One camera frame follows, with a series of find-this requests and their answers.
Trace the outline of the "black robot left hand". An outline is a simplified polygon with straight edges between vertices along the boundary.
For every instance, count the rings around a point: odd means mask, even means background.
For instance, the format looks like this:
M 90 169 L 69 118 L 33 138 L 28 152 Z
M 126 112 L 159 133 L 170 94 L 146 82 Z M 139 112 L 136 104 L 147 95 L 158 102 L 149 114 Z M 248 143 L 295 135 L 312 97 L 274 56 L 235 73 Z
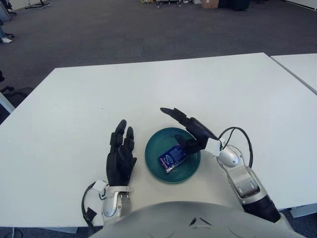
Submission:
M 137 158 L 134 150 L 134 132 L 121 120 L 110 137 L 110 151 L 106 160 L 106 176 L 109 186 L 127 186 Z

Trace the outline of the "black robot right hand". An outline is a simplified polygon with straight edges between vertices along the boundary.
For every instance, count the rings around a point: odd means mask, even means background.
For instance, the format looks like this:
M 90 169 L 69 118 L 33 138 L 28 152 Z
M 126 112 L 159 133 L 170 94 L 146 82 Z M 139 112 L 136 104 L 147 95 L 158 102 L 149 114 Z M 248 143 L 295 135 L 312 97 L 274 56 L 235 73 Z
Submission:
M 184 139 L 181 135 L 174 136 L 186 155 L 195 154 L 205 149 L 209 150 L 216 156 L 220 154 L 222 150 L 222 142 L 213 132 L 211 132 L 197 119 L 193 117 L 188 118 L 177 108 L 160 108 L 160 110 L 178 121 L 194 137 L 193 139 Z

